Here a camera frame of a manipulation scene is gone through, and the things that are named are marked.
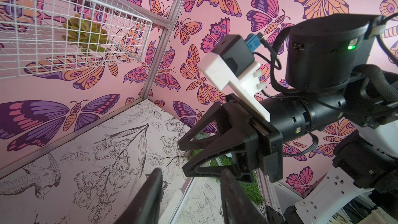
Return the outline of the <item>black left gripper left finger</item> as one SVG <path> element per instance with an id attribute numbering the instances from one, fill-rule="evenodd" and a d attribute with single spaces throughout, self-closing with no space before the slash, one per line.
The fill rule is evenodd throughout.
<path id="1" fill-rule="evenodd" d="M 155 168 L 115 224 L 158 224 L 163 175 Z"/>

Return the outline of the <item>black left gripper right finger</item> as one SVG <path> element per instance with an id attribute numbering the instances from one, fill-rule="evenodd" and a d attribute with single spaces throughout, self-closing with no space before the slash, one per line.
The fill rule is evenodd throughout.
<path id="1" fill-rule="evenodd" d="M 225 224 L 267 224 L 233 174 L 221 172 L 221 202 Z"/>

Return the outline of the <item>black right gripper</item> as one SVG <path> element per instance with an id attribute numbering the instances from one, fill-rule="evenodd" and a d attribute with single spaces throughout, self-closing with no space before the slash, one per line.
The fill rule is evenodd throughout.
<path id="1" fill-rule="evenodd" d="M 271 182 L 281 180 L 283 144 L 307 135 L 311 118 L 293 99 L 266 99 L 260 106 L 268 119 L 235 94 L 225 104 L 214 103 L 178 141 L 181 151 L 198 152 L 182 166 L 185 176 L 220 178 L 228 170 L 236 180 L 252 183 L 259 168 Z"/>

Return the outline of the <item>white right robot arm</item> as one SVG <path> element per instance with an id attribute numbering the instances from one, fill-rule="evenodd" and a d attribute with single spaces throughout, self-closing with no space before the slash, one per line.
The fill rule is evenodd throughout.
<path id="1" fill-rule="evenodd" d="M 221 180 L 227 224 L 325 224 L 366 192 L 398 187 L 398 76 L 368 64 L 390 17 L 334 14 L 282 30 L 269 44 L 262 34 L 226 35 L 199 69 L 222 90 L 178 142 L 200 153 L 183 166 L 188 177 Z M 260 169 L 283 177 L 284 143 L 348 120 L 354 131 L 333 151 L 332 167 L 307 197 L 284 214 L 262 217 L 240 182 Z"/>

